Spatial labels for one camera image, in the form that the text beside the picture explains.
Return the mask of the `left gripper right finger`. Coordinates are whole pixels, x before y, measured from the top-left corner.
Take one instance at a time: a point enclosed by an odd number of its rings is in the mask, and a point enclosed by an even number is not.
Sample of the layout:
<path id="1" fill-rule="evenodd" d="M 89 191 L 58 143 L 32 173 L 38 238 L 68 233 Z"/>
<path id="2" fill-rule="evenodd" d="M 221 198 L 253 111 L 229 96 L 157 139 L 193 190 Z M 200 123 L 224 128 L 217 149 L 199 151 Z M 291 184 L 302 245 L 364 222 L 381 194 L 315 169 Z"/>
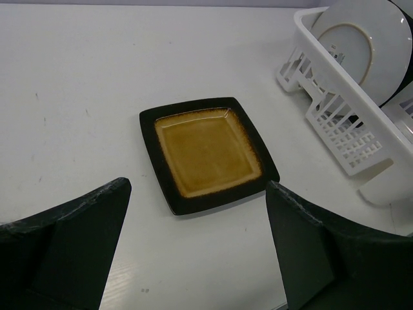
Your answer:
<path id="1" fill-rule="evenodd" d="M 348 220 L 270 181 L 287 309 L 411 309 L 412 238 Z"/>

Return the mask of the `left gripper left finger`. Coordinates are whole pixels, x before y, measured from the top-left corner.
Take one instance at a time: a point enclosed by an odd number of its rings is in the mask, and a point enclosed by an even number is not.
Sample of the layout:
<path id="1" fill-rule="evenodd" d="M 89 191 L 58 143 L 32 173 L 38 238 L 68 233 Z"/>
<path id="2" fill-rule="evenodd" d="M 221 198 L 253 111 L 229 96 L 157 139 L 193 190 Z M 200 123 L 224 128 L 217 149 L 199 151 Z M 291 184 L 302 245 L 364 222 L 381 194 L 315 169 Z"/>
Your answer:
<path id="1" fill-rule="evenodd" d="M 1 225 L 1 309 L 99 309 L 132 186 L 117 178 Z"/>

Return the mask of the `black amber square plate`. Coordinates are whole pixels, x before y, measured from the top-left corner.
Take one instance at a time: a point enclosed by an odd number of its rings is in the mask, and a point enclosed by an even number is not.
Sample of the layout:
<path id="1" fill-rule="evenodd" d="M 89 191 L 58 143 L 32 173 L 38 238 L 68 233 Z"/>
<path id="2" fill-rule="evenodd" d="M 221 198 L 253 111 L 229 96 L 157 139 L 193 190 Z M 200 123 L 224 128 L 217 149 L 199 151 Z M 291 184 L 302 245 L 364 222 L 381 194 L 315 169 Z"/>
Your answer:
<path id="1" fill-rule="evenodd" d="M 239 101 L 206 98 L 139 113 L 145 147 L 176 216 L 209 211 L 265 190 L 280 175 Z"/>

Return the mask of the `red teal round plate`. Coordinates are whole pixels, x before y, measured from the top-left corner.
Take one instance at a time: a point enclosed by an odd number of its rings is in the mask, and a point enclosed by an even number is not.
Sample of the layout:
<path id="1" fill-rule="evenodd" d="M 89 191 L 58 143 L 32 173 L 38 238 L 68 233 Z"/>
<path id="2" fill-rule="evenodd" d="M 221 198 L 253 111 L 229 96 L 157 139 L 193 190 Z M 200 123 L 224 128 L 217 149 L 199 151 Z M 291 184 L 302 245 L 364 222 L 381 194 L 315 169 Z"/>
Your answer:
<path id="1" fill-rule="evenodd" d="M 412 81 L 412 16 L 392 1 L 338 1 L 310 32 L 379 107 Z"/>

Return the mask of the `black green square plate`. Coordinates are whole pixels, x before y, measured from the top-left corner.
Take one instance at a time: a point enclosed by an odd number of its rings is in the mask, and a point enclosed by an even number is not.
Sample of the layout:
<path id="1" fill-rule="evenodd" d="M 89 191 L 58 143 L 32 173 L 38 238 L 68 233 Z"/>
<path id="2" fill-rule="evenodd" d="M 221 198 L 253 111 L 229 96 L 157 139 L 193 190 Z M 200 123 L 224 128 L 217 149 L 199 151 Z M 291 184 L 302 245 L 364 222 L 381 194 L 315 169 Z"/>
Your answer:
<path id="1" fill-rule="evenodd" d="M 390 1 L 349 1 L 346 7 L 357 33 L 345 61 L 348 73 L 382 108 L 410 79 L 410 18 Z"/>

